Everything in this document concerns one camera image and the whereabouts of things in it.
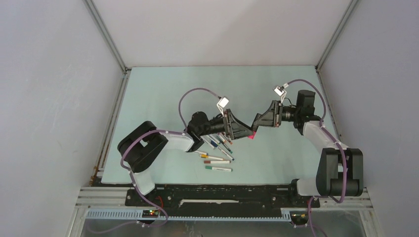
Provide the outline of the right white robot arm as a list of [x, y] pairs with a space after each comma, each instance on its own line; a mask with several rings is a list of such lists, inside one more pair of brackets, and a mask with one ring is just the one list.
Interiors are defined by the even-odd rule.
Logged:
[[307, 196], [335, 197], [342, 202], [345, 197], [359, 197], [364, 189], [362, 151], [341, 143], [326, 129], [322, 118], [314, 114], [315, 96], [314, 91], [300, 90], [294, 106], [274, 100], [252, 123], [253, 131], [257, 131], [260, 126], [279, 127], [283, 121], [291, 122], [320, 153], [314, 178], [292, 180], [287, 199], [293, 206], [301, 206]]

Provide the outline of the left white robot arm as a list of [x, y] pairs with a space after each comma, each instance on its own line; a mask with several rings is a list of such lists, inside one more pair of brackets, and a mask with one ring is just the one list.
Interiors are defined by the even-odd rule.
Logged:
[[149, 120], [143, 122], [117, 146], [122, 156], [121, 166], [128, 171], [138, 191], [137, 199], [146, 206], [155, 202], [155, 182], [151, 177], [150, 166], [162, 150], [194, 152], [203, 145], [203, 136], [222, 132], [231, 140], [253, 136], [255, 133], [253, 128], [237, 119], [230, 109], [212, 119], [204, 112], [196, 112], [182, 132], [157, 129]]

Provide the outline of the red gel pen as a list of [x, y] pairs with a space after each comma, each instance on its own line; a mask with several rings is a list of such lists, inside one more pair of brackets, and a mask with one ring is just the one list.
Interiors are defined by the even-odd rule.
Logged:
[[227, 135], [225, 133], [223, 133], [223, 136], [229, 144], [231, 144], [231, 145], [233, 144], [232, 141], [227, 137]]

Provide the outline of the green gel pen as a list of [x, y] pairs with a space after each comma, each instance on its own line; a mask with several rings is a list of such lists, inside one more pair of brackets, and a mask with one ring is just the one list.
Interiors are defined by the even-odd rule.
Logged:
[[229, 153], [233, 153], [232, 150], [222, 141], [219, 142], [220, 145], [222, 145]]

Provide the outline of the grey capped marker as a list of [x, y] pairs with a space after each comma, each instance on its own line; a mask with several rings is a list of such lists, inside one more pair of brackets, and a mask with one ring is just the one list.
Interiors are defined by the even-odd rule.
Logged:
[[202, 140], [206, 143], [206, 144], [208, 144], [213, 150], [215, 149], [215, 146], [213, 146], [212, 145], [212, 143], [210, 142], [210, 141], [208, 141], [205, 137], [201, 137], [202, 138]]

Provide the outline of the green capped marker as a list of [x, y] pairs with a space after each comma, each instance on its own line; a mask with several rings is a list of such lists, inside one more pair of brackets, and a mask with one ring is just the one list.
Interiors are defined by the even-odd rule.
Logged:
[[232, 172], [233, 169], [231, 168], [222, 168], [222, 167], [213, 167], [213, 166], [205, 166], [205, 169], [208, 170], [217, 170], [217, 171], [225, 171], [225, 172]]

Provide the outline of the yellow capped marker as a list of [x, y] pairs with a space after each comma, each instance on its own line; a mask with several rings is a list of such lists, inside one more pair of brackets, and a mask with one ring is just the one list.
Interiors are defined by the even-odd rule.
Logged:
[[223, 158], [208, 156], [208, 155], [204, 155], [204, 154], [200, 154], [200, 157], [201, 158], [206, 158], [206, 159], [211, 159], [211, 160], [218, 160], [218, 161], [224, 161], [225, 160]]

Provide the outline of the light blue capped marker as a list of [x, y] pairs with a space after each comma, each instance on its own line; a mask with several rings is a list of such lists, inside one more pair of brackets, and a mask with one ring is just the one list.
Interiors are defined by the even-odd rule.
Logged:
[[199, 155], [204, 155], [204, 156], [208, 156], [207, 152], [202, 152], [202, 151], [194, 151], [195, 153], [199, 154]]

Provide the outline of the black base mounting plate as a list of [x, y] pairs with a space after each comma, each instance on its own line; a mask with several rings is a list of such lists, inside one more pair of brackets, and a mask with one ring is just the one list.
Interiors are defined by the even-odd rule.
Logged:
[[143, 200], [135, 189], [126, 193], [125, 206], [149, 207], [152, 202], [169, 217], [281, 218], [286, 208], [319, 208], [288, 185], [157, 184]]

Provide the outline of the right aluminium frame post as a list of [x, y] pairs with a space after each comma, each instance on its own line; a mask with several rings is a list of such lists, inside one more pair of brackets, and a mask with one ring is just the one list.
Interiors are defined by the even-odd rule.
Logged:
[[347, 23], [349, 22], [351, 16], [353, 15], [353, 12], [356, 10], [358, 4], [360, 3], [360, 0], [351, 0], [344, 11], [341, 19], [339, 20], [337, 27], [335, 28], [329, 42], [326, 45], [326, 48], [323, 50], [323, 53], [321, 54], [321, 57], [316, 65], [316, 71], [319, 73], [321, 69], [323, 68], [325, 62], [327, 61], [331, 51], [333, 50], [334, 46], [336, 45], [339, 37], [343, 33]]

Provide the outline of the aluminium frame post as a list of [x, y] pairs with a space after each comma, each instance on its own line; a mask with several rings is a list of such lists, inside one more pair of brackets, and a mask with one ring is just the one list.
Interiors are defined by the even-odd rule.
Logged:
[[326, 45], [326, 48], [323, 50], [323, 53], [321, 54], [321, 57], [316, 65], [316, 71], [319, 73], [321, 69], [323, 68], [325, 62], [327, 61], [331, 51], [333, 50], [334, 46], [336, 45], [339, 37], [343, 33], [347, 23], [349, 22], [351, 16], [353, 15], [353, 12], [356, 10], [358, 4], [360, 3], [360, 0], [351, 0], [344, 11], [341, 19], [339, 20], [337, 27], [335, 28], [329, 42]]
[[122, 106], [123, 97], [125, 95], [126, 86], [129, 80], [131, 69], [127, 67], [126, 63], [124, 62], [117, 46], [112, 39], [112, 36], [107, 29], [107, 26], [99, 12], [99, 9], [96, 3], [92, 0], [85, 0], [84, 4], [89, 11], [94, 23], [96, 24], [101, 36], [103, 37], [108, 49], [110, 50], [112, 56], [117, 62], [119, 69], [122, 72], [122, 76], [117, 80], [118, 87], [115, 100], [112, 104], [112, 110], [110, 117], [108, 119], [107, 127], [105, 129], [105, 134], [103, 137], [103, 141], [101, 143], [101, 148], [99, 150], [98, 157], [93, 167], [93, 172], [89, 180], [89, 185], [93, 185], [94, 182], [103, 176], [103, 171], [105, 167], [105, 163], [111, 148], [111, 142], [114, 135], [116, 123], [119, 117], [120, 109]]

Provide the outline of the left aluminium frame post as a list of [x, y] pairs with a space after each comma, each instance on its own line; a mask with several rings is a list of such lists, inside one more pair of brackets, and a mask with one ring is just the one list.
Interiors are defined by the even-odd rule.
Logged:
[[99, 150], [98, 157], [93, 167], [93, 172], [89, 180], [89, 185], [93, 185], [94, 182], [103, 176], [103, 171], [105, 167], [105, 163], [111, 148], [111, 142], [114, 135], [116, 123], [119, 117], [120, 109], [122, 106], [123, 97], [125, 95], [126, 86], [129, 80], [131, 69], [127, 67], [126, 63], [124, 62], [117, 46], [112, 39], [112, 36], [107, 29], [107, 26], [99, 12], [99, 9], [96, 3], [92, 0], [85, 0], [84, 4], [89, 11], [94, 23], [96, 24], [101, 36], [103, 37], [108, 49], [110, 50], [112, 56], [117, 62], [119, 69], [122, 72], [122, 76], [117, 80], [118, 87], [115, 100], [112, 104], [112, 110], [110, 117], [108, 119], [107, 127], [105, 129], [105, 134], [103, 137], [103, 141], [101, 143], [101, 148]]

